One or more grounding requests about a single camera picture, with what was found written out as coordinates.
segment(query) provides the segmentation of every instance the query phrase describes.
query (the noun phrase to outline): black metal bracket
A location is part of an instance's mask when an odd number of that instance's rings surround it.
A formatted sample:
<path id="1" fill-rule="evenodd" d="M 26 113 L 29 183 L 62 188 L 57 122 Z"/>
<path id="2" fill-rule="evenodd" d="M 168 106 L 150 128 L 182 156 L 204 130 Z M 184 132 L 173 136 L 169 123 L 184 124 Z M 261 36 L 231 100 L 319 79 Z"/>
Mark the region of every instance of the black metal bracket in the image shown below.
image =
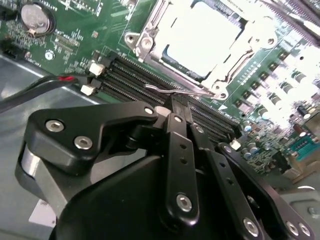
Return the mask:
<path id="1" fill-rule="evenodd" d="M 95 195 L 93 199 L 99 199 L 101 187 L 103 193 L 113 191 L 113 186 L 122 184 L 123 178 L 132 176 L 126 183 L 132 182 L 130 189 L 139 188 L 134 185 L 137 179 L 143 181 L 147 189 L 152 189 L 136 174 L 143 172 L 154 179 L 153 174 L 147 172 L 155 171 L 155 166 L 160 164 L 161 180 L 154 186 L 159 188 L 160 197 L 157 197 L 157 208 L 151 211 L 157 212 L 158 223 L 165 227 L 163 231 L 180 234 L 192 230 L 203 233 L 204 228 L 211 230 L 212 226 L 206 222 L 218 216 L 213 212 L 209 218 L 202 218 L 208 215 L 203 206 L 210 202 L 211 209 L 216 208 L 217 212 L 223 209 L 219 222 L 227 226 L 225 234 L 229 239 L 315 239 L 310 226 L 236 151 L 226 143 L 214 148 L 205 130 L 193 122 L 185 98 L 171 95 L 164 106 L 153 108 L 144 102 L 129 102 L 37 111 L 28 120 L 17 179 L 26 181 L 27 184 L 21 185 L 28 191 L 44 196 L 65 222 L 67 212 L 78 211 L 72 206 L 79 209 L 81 199 L 88 201 L 90 194 Z M 77 141 L 81 136 L 83 142 Z M 102 156 L 108 159 L 130 154 L 138 148 L 146 149 L 147 153 L 135 166 L 114 173 L 114 177 L 92 181 L 92 167 Z M 216 195 L 216 198 L 208 200 L 203 196 L 196 167 L 203 171 L 201 179 L 204 176 L 210 191 L 208 195 Z M 250 204 L 248 196 L 256 201 L 259 211 Z M 104 204 L 113 197 L 103 198 L 101 208 L 113 208 Z M 99 214 L 105 209 L 93 211 Z M 108 216 L 100 218 L 105 221 Z M 59 228 L 57 239 L 62 229 L 65 228 Z M 102 238 L 107 232 L 100 233 Z"/>

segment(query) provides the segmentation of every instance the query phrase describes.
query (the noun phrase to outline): mounting hole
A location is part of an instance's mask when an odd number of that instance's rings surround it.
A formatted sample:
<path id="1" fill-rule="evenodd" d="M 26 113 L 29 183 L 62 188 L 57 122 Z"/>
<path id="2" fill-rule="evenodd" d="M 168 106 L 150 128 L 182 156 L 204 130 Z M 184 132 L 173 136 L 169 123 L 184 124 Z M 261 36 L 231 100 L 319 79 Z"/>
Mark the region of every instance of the mounting hole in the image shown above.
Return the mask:
<path id="1" fill-rule="evenodd" d="M 88 141 L 86 141 L 86 140 L 84 140 L 84 139 L 81 139 L 81 140 L 80 140 L 80 143 L 81 143 L 81 144 L 84 144 L 84 145 L 87 145 L 87 144 L 88 144 Z"/>
<path id="2" fill-rule="evenodd" d="M 133 36 L 127 36 L 126 37 L 126 41 L 130 44 L 132 44 L 134 42 L 134 37 Z"/>
<path id="3" fill-rule="evenodd" d="M 269 45 L 272 45 L 272 44 L 274 44 L 274 42 L 275 42 L 275 40 L 273 38 L 269 38 L 267 43 Z"/>
<path id="4" fill-rule="evenodd" d="M 228 182 L 228 184 L 230 184 L 230 185 L 233 185 L 234 184 L 234 182 L 230 179 L 230 178 L 226 178 L 226 181 Z"/>
<path id="5" fill-rule="evenodd" d="M 182 164 L 184 164 L 184 165 L 186 165 L 186 164 L 188 163 L 188 161 L 187 161 L 185 158 L 183 158 L 183 157 L 180 158 L 180 162 L 181 162 Z"/>

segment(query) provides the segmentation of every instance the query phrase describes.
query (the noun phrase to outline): sticker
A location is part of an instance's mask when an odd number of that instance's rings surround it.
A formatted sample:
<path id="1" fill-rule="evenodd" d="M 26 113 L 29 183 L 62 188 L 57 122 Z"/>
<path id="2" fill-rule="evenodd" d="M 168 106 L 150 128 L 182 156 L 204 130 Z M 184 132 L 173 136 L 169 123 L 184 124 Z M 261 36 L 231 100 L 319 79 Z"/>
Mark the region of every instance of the sticker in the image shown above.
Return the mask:
<path id="1" fill-rule="evenodd" d="M 39 199 L 29 217 L 29 222 L 54 228 L 56 226 L 56 219 L 56 214 L 50 205 L 46 201 Z"/>

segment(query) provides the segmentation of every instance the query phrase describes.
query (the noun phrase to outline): green circuit board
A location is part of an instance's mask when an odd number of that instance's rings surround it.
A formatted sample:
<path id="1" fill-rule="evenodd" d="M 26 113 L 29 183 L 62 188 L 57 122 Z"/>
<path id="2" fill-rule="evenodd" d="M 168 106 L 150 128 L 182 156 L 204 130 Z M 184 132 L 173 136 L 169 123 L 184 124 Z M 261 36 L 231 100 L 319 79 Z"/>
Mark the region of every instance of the green circuit board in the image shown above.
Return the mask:
<path id="1" fill-rule="evenodd" d="M 10 0 L 1 0 L 8 5 Z M 136 64 L 167 78 L 157 69 L 138 62 L 135 54 L 124 43 L 124 34 L 140 32 L 143 28 L 155 0 L 140 0 L 134 9 L 122 6 L 118 0 L 72 0 L 40 1 L 51 9 L 56 19 L 53 34 L 34 38 L 26 34 L 19 21 L 0 22 L 0 39 L 13 38 L 19 46 L 28 50 L 26 60 L 52 73 L 83 73 L 91 63 L 95 51 L 107 55 L 110 51 L 126 57 Z M 234 105 L 242 94 L 251 87 L 259 74 L 268 69 L 281 51 L 289 48 L 298 54 L 306 44 L 301 36 L 295 34 L 287 24 L 277 22 L 278 44 L 272 49 L 261 49 L 237 74 L 227 87 L 230 96 L 224 101 L 203 98 L 214 109 L 223 109 L 223 113 L 238 121 L 242 113 Z M 46 52 L 51 52 L 54 59 L 47 60 Z"/>
<path id="2" fill-rule="evenodd" d="M 20 2 L 0 0 L 0 5 L 18 9 L 26 2 L 26 0 Z M 116 53 L 155 76 L 179 86 L 175 79 L 164 75 L 157 68 L 138 61 L 135 53 L 124 41 L 124 35 L 127 32 L 141 32 L 156 0 L 129 1 L 134 3 L 131 7 L 125 6 L 123 2 L 126 1 L 121 0 L 40 0 L 39 2 L 54 16 L 56 27 L 51 34 L 33 37 L 26 33 L 19 19 L 0 21 L 0 40 L 12 39 L 15 45 L 26 50 L 24 58 L 28 62 L 55 75 L 70 72 L 85 73 L 95 53 L 98 52 L 102 56 Z M 214 100 L 207 97 L 200 99 L 212 109 L 237 123 L 251 121 L 261 129 L 251 133 L 248 139 L 240 140 L 243 146 L 252 140 L 260 144 L 258 144 L 259 151 L 249 160 L 257 172 L 264 171 L 264 166 L 270 162 L 270 157 L 275 151 L 286 151 L 287 146 L 280 144 L 279 139 L 293 136 L 291 142 L 294 142 L 298 137 L 293 135 L 290 126 L 284 128 L 281 133 L 275 132 L 275 129 L 279 127 L 278 124 L 265 121 L 259 115 L 258 109 L 261 104 L 258 103 L 250 111 L 243 112 L 235 103 L 243 99 L 244 93 L 252 89 L 253 83 L 262 73 L 270 73 L 270 64 L 279 63 L 281 53 L 286 53 L 298 61 L 303 58 L 307 59 L 307 57 L 301 57 L 301 54 L 310 47 L 308 41 L 281 18 L 275 17 L 274 25 L 277 44 L 272 48 L 260 49 L 245 64 L 227 86 L 228 98 L 225 100 Z M 219 32 L 218 36 L 223 38 L 223 32 Z M 290 66 L 288 71 L 288 75 L 291 75 L 298 70 Z M 108 102 L 117 102 L 112 96 L 103 92 L 98 92 L 97 96 Z M 310 98 L 299 104 L 313 107 L 316 109 L 314 113 L 318 112 L 318 100 Z M 297 102 L 292 103 L 293 110 L 296 106 Z M 301 124 L 305 123 L 301 117 L 298 117 L 296 121 Z M 265 148 L 267 143 L 271 145 L 269 150 Z"/>

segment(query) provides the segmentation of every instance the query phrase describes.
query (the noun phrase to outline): connector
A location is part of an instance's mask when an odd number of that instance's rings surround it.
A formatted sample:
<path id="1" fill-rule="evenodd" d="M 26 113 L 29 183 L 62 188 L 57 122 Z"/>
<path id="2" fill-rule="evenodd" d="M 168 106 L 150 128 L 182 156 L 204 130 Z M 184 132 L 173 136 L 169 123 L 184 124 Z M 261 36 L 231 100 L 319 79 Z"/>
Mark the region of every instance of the connector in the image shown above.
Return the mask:
<path id="1" fill-rule="evenodd" d="M 95 87 L 94 86 L 91 86 L 91 85 L 83 85 L 82 87 L 81 87 L 81 92 L 82 93 L 84 93 L 85 95 L 87 95 L 87 96 L 90 96 L 90 95 L 92 95 L 93 93 L 94 93 L 94 91 L 95 91 Z"/>

